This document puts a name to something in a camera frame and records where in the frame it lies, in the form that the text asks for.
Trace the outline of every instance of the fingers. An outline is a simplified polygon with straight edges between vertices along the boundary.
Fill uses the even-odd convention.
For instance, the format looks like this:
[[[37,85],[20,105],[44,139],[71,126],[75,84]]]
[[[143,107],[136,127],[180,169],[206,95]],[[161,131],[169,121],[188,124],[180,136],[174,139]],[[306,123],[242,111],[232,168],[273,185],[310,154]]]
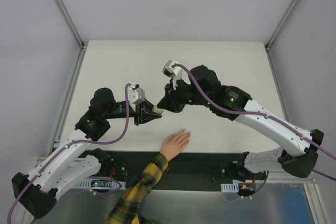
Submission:
[[[175,134],[175,136],[171,139],[172,141],[176,141],[177,139],[179,139],[179,137],[185,132],[185,129],[181,130],[180,132],[178,132],[177,134]]]
[[[186,142],[189,141],[190,135],[188,134],[184,139],[182,139],[179,143],[179,146],[181,147],[182,145],[184,145]]]
[[[182,134],[176,141],[178,143],[181,143],[184,139],[186,139],[187,137],[190,137],[190,134],[191,134],[190,131],[188,131],[188,132]]]
[[[189,138],[188,138],[188,140],[180,147],[180,150],[182,151],[187,145],[188,145],[188,143],[189,143]]]
[[[171,136],[169,136],[164,142],[165,142],[165,143],[169,143],[169,141],[170,141],[171,139],[173,139],[173,137],[174,137],[174,134],[171,135]]]

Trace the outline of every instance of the yellow plaid sleeve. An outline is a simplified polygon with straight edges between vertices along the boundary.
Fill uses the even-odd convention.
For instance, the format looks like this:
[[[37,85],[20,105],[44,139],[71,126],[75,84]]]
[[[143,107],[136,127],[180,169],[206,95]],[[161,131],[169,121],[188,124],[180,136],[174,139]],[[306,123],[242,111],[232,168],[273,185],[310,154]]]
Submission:
[[[150,223],[138,216],[142,199],[159,182],[168,169],[168,161],[162,154],[145,168],[137,181],[130,186],[116,206],[106,215],[106,224],[143,224]]]

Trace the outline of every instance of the purple cable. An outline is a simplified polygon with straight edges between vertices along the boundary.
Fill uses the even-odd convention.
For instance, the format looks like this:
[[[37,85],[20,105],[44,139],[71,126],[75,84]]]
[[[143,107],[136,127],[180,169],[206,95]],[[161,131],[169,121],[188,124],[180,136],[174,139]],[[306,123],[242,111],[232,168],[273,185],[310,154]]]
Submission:
[[[333,180],[333,181],[336,181],[336,178],[331,177],[331,176],[329,176],[328,174],[325,174],[325,173],[323,173],[323,172],[320,172],[319,170],[315,170],[315,169],[313,169],[313,172],[314,172],[314,173],[317,173],[317,174],[319,174],[319,175],[321,175],[321,176],[323,176],[323,177],[326,177],[326,178],[328,178],[328,179],[331,179],[331,180]]]
[[[254,197],[258,192],[260,192],[263,189],[263,187],[266,185],[266,182],[267,182],[267,179],[268,179],[268,175],[269,175],[269,171],[266,172],[266,178],[265,178],[264,182],[262,183],[262,185],[251,195],[251,197]],[[225,201],[227,201],[229,203],[234,203],[234,202],[237,202],[237,201],[239,201],[241,199],[246,199],[246,198],[249,198],[249,196],[245,196],[243,198],[237,198],[235,200],[227,200],[225,198],[224,199],[225,199]]]
[[[193,74],[182,64],[174,64],[172,66],[173,68],[175,67],[180,67],[182,68],[190,77],[190,79],[193,81],[193,83],[195,84],[197,90],[199,91],[199,93],[204,97],[205,100],[207,100],[213,107],[215,107],[216,109],[223,111],[225,113],[228,114],[234,114],[234,115],[260,115],[260,116],[267,116],[267,114],[262,113],[262,112],[255,112],[255,111],[232,111],[232,110],[228,110],[225,108],[222,108],[221,106],[217,105],[215,102],[213,102],[207,95],[206,93],[204,93],[204,91],[202,90],[201,86],[197,83],[195,77],[193,76]],[[292,128],[291,126],[289,126],[287,123],[283,122],[282,120],[270,115],[268,118],[272,119],[273,121],[276,121],[277,123],[281,124],[282,126],[286,127],[287,129],[289,129],[291,132],[295,133],[295,135],[302,137],[302,134],[300,132],[298,132],[296,129]],[[331,157],[332,159],[336,160],[336,156],[333,155],[332,153],[328,152],[326,149],[324,149],[323,147],[321,147],[320,145],[318,145],[317,143],[313,142],[312,140],[308,139],[307,137],[303,138],[305,141],[307,141],[308,143],[310,143],[311,145],[315,146],[317,149],[319,149],[321,152],[327,154],[329,157]]]
[[[126,134],[126,131],[127,131],[127,128],[128,128],[128,122],[129,122],[129,119],[130,119],[130,108],[129,108],[129,100],[128,100],[128,87],[132,85],[130,83],[128,83],[126,86],[125,86],[125,100],[126,100],[126,123],[125,123],[125,128],[123,130],[123,132],[121,133],[121,135],[116,139],[116,140],[113,140],[113,141],[110,141],[110,142],[103,142],[103,143],[100,143],[100,142],[93,142],[93,141],[90,141],[90,140],[77,140],[77,141],[74,141],[74,142],[71,142],[70,144],[68,144],[68,146],[72,146],[74,144],[78,144],[78,143],[90,143],[90,144],[98,144],[98,145],[108,145],[108,144],[114,144],[116,142],[118,142],[119,140],[121,140],[125,134]],[[65,147],[61,148],[39,171],[38,173],[42,173],[51,163],[52,161],[54,161],[64,150],[66,150]],[[21,193],[19,193],[19,195],[16,197],[15,201],[13,202],[9,212],[8,212],[8,216],[7,216],[7,224],[12,224],[12,214],[13,214],[13,211],[17,205],[17,203],[19,202],[19,200],[22,198],[23,194],[28,190],[28,188],[34,183],[34,181],[37,179],[37,175],[35,175],[31,181],[29,181],[29,183],[25,186],[25,188],[21,191]]]

